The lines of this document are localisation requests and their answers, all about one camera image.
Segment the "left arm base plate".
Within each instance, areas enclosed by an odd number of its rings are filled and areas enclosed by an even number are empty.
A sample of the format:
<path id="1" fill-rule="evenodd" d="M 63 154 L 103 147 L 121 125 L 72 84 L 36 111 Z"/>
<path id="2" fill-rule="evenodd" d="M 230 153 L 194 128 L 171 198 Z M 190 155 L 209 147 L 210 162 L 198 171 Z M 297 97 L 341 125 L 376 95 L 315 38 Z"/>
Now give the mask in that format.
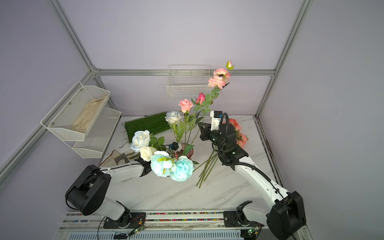
<path id="1" fill-rule="evenodd" d="M 124 213 L 118 220 L 106 218 L 104 229 L 137 229 L 145 224 L 147 214 L 145 212 Z"/>

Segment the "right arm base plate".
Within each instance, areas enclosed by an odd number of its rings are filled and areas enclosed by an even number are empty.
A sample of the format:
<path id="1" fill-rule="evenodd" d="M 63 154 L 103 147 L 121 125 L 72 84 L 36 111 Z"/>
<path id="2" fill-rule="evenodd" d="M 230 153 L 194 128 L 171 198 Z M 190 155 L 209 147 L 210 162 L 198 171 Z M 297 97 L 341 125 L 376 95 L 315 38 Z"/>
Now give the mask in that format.
<path id="1" fill-rule="evenodd" d="M 245 201 L 235 211 L 224 211 L 223 214 L 225 227 L 256 227 L 267 224 L 265 211 L 252 201 Z"/>

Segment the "orange pink peony stem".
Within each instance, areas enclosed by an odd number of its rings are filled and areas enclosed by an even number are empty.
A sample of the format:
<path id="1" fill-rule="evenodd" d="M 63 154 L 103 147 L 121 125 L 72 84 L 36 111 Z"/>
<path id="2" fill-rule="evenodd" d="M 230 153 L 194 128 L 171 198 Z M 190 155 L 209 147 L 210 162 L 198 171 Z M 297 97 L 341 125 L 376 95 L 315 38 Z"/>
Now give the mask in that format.
<path id="1" fill-rule="evenodd" d="M 244 151 L 244 146 L 248 141 L 248 137 L 241 133 L 242 128 L 240 127 L 240 125 L 236 120 L 230 119 L 229 121 L 236 128 L 237 147 L 234 150 L 227 153 L 218 152 L 218 156 L 219 156 L 218 161 L 220 161 L 224 166 L 229 166 L 232 169 L 234 169 L 235 168 L 234 165 L 235 163 L 239 162 L 239 159 L 248 156 L 248 153 Z M 218 148 L 216 146 L 213 146 L 213 144 L 212 144 L 212 149 L 218 151 Z"/>

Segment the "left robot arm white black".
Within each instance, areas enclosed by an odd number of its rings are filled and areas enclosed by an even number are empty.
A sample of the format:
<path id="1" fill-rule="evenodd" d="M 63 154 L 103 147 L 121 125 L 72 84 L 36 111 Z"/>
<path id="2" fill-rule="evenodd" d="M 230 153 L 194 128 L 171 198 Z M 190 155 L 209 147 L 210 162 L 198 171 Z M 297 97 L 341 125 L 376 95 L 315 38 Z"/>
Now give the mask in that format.
<path id="1" fill-rule="evenodd" d="M 150 162 L 141 158 L 135 159 L 133 164 L 108 168 L 89 165 L 67 190 L 66 204 L 84 216 L 96 214 L 127 225 L 132 218 L 130 210 L 119 201 L 108 198 L 108 188 L 123 181 L 143 177 L 150 171 Z"/>

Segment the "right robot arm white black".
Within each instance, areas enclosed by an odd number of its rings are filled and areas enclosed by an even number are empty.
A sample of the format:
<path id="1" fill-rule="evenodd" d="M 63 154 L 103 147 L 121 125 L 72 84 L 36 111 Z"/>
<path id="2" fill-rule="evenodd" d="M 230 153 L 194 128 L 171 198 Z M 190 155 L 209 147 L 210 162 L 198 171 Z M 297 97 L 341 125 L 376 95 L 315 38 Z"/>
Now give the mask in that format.
<path id="1" fill-rule="evenodd" d="M 278 240 L 287 240 L 307 224 L 304 200 L 298 192 L 289 192 L 268 177 L 254 163 L 249 154 L 237 143 L 236 128 L 230 123 L 228 114 L 221 111 L 210 113 L 211 123 L 199 123 L 202 141 L 211 141 L 222 165 L 230 167 L 243 176 L 260 194 L 267 204 L 259 209 L 252 201 L 245 201 L 235 211 L 224 213 L 229 226 L 258 227 L 249 230 L 244 238 L 257 239 L 264 226 Z"/>

